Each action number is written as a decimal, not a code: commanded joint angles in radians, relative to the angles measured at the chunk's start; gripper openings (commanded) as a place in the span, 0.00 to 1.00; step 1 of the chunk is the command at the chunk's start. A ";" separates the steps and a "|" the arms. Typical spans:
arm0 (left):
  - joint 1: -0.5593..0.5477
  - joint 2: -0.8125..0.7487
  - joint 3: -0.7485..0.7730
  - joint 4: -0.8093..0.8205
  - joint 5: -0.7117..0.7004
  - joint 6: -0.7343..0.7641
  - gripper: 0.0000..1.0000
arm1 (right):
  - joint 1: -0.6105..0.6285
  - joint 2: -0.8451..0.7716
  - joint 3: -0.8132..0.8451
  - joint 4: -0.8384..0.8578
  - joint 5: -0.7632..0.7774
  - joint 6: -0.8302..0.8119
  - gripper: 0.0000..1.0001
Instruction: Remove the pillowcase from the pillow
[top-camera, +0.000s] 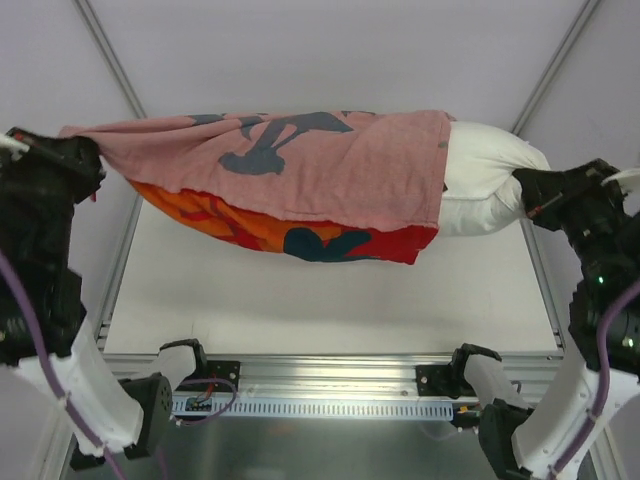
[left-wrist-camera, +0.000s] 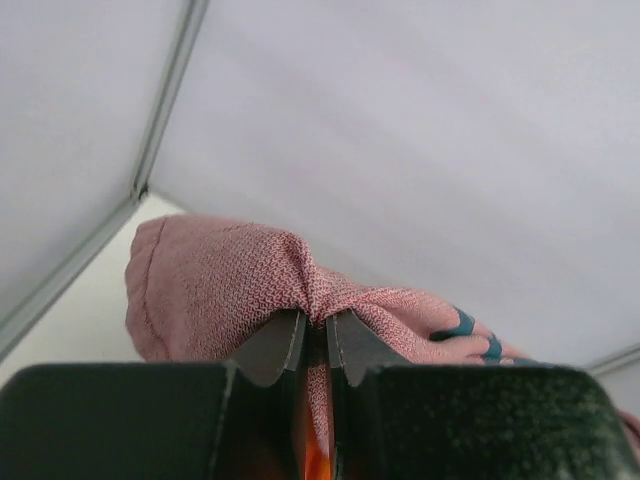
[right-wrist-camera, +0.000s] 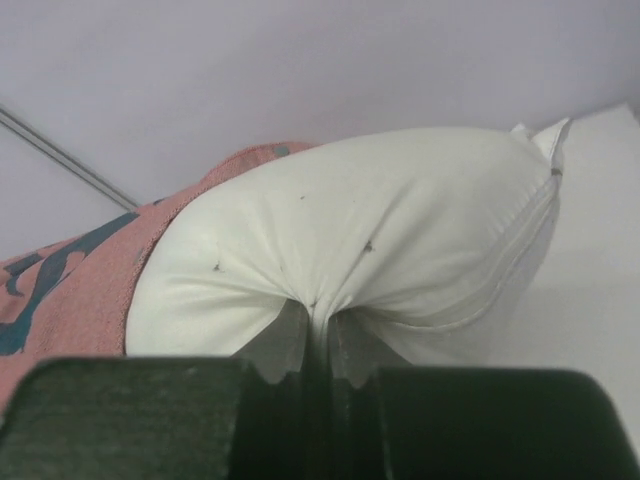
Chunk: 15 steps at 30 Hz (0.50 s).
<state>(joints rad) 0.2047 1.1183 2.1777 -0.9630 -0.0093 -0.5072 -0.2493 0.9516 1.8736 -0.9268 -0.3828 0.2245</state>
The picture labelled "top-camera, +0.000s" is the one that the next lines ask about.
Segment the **white pillow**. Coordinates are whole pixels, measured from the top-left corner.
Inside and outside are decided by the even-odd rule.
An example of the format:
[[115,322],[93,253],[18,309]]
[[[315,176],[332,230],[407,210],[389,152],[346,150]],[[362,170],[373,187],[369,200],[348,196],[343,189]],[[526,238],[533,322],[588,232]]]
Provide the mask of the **white pillow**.
[[466,121],[451,123],[438,219],[444,237],[498,232],[524,217],[518,169],[548,171],[542,152],[500,128]]

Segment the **red cartoon pillowcase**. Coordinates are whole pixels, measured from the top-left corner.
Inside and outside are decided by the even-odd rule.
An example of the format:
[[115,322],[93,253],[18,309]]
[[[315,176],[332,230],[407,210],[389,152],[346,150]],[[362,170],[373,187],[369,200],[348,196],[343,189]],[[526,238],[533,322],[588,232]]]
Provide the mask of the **red cartoon pillowcase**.
[[308,262],[413,264],[439,230],[439,110],[211,114],[66,126],[180,224]]

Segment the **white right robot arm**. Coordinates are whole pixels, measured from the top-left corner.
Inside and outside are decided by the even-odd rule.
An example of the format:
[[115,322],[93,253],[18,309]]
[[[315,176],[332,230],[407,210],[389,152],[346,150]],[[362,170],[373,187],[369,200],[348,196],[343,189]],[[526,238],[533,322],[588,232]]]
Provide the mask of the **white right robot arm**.
[[476,345],[454,352],[448,382],[479,400],[479,442],[497,478],[574,479],[600,432],[639,394],[639,217],[624,210],[639,173],[595,159],[513,175],[527,218],[562,231],[580,261],[570,339],[536,406],[508,380],[501,357]]

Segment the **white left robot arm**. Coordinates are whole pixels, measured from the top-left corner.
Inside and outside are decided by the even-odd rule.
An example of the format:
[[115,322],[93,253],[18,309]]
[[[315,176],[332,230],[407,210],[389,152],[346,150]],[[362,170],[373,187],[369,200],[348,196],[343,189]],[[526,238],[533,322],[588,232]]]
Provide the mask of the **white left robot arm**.
[[12,128],[1,137],[1,363],[69,421],[75,470],[153,455],[173,392],[208,381],[202,345],[163,345],[144,371],[117,379],[95,339],[69,265],[76,206],[100,188],[98,146]]

